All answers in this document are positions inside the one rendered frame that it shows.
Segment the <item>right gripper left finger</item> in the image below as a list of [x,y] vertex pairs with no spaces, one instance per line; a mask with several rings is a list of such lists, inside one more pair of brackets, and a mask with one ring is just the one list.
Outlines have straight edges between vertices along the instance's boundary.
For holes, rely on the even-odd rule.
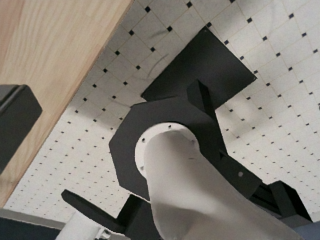
[[42,111],[27,84],[0,85],[0,175]]

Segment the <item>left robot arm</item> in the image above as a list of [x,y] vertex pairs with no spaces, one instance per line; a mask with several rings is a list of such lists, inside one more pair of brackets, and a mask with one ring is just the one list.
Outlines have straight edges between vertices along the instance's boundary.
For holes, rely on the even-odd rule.
[[111,232],[106,230],[107,228],[73,209],[75,212],[55,240],[95,240],[100,236],[110,237]]

